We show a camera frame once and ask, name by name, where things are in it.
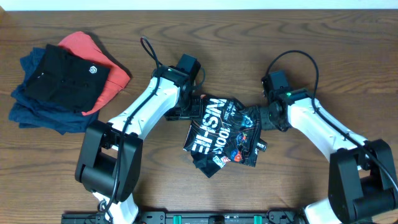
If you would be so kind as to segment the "black orange-patterned jersey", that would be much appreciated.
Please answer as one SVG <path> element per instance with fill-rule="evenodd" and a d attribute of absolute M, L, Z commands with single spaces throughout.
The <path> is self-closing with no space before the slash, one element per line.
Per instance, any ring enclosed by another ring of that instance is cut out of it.
<path fill-rule="evenodd" d="M 204 113 L 192 121 L 183 147 L 193 164 L 208 178 L 227 163 L 255 167 L 261 139 L 261 112 L 258 106 L 244 106 L 239 100 L 202 95 Z"/>

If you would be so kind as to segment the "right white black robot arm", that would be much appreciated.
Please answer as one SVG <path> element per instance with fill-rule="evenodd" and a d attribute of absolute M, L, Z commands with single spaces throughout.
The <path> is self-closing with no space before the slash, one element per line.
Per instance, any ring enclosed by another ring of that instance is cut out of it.
<path fill-rule="evenodd" d="M 370 141 L 328 113 L 306 89 L 264 92 L 265 130 L 303 133 L 329 162 L 328 195 L 307 205 L 297 223 L 371 223 L 397 209 L 397 176 L 392 151 L 382 139 Z"/>

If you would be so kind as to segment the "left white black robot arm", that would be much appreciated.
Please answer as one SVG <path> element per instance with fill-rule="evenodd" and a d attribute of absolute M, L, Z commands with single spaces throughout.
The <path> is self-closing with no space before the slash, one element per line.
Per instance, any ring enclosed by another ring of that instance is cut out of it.
<path fill-rule="evenodd" d="M 98 199 L 98 212 L 62 215 L 62 223 L 134 223 L 139 209 L 132 192 L 141 172 L 143 142 L 159 119 L 193 120 L 201 113 L 192 93 L 199 65 L 162 65 L 146 90 L 107 123 L 86 130 L 75 179 Z"/>

